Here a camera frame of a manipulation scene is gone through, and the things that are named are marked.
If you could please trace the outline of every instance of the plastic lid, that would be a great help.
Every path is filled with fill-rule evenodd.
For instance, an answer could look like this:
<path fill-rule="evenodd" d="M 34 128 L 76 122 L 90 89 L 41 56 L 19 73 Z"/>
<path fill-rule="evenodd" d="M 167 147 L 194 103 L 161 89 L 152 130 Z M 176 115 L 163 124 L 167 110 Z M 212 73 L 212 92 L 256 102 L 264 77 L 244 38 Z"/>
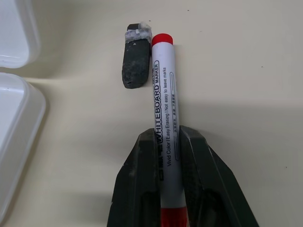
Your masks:
<path fill-rule="evenodd" d="M 161 208 L 161 227 L 186 227 L 187 209 Z"/>
<path fill-rule="evenodd" d="M 157 43 L 166 42 L 173 45 L 172 37 L 169 34 L 161 33 L 153 37 L 151 44 L 154 46 Z"/>
<path fill-rule="evenodd" d="M 39 53 L 31 0 L 0 0 L 0 67 L 20 68 Z"/>

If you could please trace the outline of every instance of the red marker tip end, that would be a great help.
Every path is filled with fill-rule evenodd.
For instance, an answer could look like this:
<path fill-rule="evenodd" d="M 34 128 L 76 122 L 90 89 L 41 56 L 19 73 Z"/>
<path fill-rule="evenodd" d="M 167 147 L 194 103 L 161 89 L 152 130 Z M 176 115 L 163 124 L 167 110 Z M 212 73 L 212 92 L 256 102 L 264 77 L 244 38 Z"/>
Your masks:
<path fill-rule="evenodd" d="M 174 44 L 172 37 L 169 34 L 161 33 L 161 34 L 157 34 L 153 37 L 153 39 L 151 41 L 151 46 L 154 46 L 157 43 L 161 43 L 161 42 L 169 43 L 171 45 Z"/>
<path fill-rule="evenodd" d="M 186 227 L 187 209 L 181 208 L 161 208 L 161 227 Z"/>

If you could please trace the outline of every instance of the clamp jaw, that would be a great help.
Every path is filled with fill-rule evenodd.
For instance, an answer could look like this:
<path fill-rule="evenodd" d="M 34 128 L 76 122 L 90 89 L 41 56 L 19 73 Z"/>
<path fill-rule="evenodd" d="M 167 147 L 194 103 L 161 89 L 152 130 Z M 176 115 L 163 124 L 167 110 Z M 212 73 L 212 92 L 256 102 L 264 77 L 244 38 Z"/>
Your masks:
<path fill-rule="evenodd" d="M 179 136 L 190 227 L 259 227 L 232 171 L 206 139 L 185 126 Z M 139 135 L 117 175 L 107 227 L 160 227 L 154 129 Z"/>

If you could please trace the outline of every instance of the marker cap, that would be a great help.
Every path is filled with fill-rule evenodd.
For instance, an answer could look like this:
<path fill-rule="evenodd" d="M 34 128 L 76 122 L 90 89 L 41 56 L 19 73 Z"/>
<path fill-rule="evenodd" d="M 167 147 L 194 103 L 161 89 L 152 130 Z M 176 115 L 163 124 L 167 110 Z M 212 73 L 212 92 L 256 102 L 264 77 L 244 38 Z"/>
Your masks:
<path fill-rule="evenodd" d="M 157 43 L 166 42 L 173 45 L 172 37 L 169 34 L 161 33 L 153 37 L 151 45 L 154 46 Z"/>

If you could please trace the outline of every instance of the marker barrel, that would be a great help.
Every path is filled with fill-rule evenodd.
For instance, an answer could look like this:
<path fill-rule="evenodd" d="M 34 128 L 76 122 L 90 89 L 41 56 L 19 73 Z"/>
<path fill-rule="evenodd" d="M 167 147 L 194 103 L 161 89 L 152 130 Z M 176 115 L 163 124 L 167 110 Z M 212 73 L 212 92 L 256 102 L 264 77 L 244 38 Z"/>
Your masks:
<path fill-rule="evenodd" d="M 175 51 L 168 34 L 156 35 L 152 40 L 152 70 L 162 227 L 185 227 L 187 210 L 181 176 Z"/>

